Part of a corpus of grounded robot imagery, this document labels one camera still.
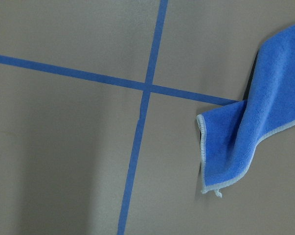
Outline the blue microfiber towel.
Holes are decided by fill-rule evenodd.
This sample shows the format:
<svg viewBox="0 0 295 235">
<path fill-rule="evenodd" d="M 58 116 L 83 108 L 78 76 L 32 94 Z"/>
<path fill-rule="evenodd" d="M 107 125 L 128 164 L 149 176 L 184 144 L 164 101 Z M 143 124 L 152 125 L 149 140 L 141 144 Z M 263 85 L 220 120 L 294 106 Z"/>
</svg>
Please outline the blue microfiber towel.
<svg viewBox="0 0 295 235">
<path fill-rule="evenodd" d="M 295 24 L 259 48 L 244 100 L 197 115 L 202 193 L 244 177 L 260 142 L 295 126 Z"/>
</svg>

